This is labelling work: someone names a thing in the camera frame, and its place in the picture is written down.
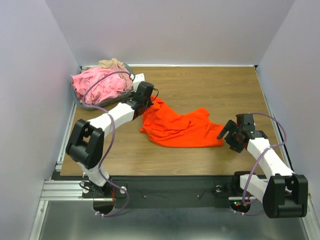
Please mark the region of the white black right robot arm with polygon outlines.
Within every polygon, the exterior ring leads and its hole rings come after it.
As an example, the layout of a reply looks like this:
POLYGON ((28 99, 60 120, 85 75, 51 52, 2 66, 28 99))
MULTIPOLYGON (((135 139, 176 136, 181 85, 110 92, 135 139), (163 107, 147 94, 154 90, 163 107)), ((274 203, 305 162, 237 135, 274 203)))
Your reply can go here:
POLYGON ((307 178, 296 174, 274 150, 283 146, 285 140, 271 144, 267 135, 256 129, 252 113, 237 114, 236 121, 228 120, 217 139, 225 140, 235 152, 246 150, 255 159, 250 172, 235 172, 230 182, 231 192, 242 195, 240 201, 231 204, 234 211, 248 215, 250 205, 259 201, 270 219, 307 215, 307 178))

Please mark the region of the orange t shirt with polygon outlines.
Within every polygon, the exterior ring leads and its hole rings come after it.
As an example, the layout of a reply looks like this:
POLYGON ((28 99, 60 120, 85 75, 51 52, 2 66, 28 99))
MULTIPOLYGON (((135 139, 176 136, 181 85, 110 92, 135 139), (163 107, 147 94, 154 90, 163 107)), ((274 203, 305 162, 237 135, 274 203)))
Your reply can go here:
POLYGON ((211 122, 210 113, 198 108, 187 114, 176 113, 161 98, 152 96, 153 105, 142 115, 140 132, 150 142, 168 148, 208 148, 224 145, 218 134, 223 125, 211 122))

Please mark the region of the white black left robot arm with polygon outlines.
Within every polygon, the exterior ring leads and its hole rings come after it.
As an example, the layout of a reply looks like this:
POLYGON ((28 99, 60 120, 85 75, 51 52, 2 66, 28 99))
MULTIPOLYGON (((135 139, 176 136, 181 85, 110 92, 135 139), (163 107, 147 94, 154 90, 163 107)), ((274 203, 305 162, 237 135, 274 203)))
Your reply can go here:
POLYGON ((100 197, 111 193, 113 186, 109 183, 109 174, 102 168, 102 162, 114 143, 116 129, 135 120, 153 105, 151 95, 154 90, 153 84, 141 81, 130 97, 122 100, 110 111, 106 110, 102 115, 90 120, 76 121, 65 153, 89 178, 90 186, 83 185, 83 190, 95 191, 100 197))

